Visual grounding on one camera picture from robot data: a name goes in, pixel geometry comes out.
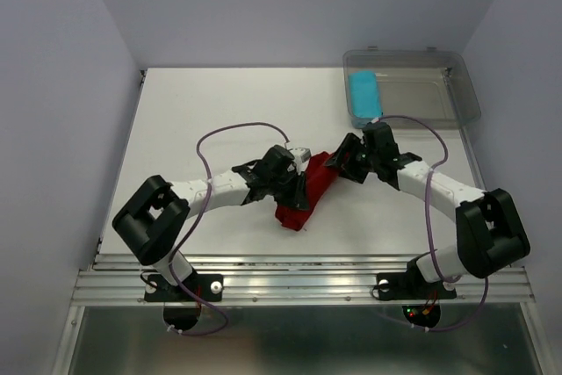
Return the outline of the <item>red t shirt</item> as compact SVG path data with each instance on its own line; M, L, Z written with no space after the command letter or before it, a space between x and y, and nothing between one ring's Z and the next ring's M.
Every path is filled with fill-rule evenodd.
M340 170L329 168L325 165L331 156L330 153L323 151L313 155L308 163L306 168L308 210L300 211L288 206L277 206L275 218L282 227L293 231L300 231L313 215L315 207L340 174Z

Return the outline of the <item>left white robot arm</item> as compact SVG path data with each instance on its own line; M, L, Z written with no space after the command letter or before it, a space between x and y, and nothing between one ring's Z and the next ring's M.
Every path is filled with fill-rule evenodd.
M199 275L176 251L184 223L201 213L245 206L268 196L279 205L306 211L305 167L310 158L308 148L276 145L261 159L202 180L171 183L154 175L117 212L112 227L139 263L158 273L154 290L163 289L175 299L195 293L218 302L223 277Z

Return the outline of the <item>clear plastic bin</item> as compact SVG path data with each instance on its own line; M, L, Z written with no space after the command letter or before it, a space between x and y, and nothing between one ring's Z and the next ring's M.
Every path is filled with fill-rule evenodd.
M349 99L349 75L361 70L376 74L383 115L406 115L435 129L459 129L481 116L479 102L461 55L435 49L424 51L350 50L342 58L350 123L355 118Z

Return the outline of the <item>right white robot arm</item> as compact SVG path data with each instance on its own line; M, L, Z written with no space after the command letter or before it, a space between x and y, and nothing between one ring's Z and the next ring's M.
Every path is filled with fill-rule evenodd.
M436 209L456 227L456 241L410 261L399 281L414 296L431 291L436 282L454 283L464 275L484 279L530 254L530 242L511 195L503 189L483 191L437 171L420 156L400 152L391 127L368 124L360 136L346 135L326 161L341 177L363 183L371 173L395 190L424 203L425 220Z

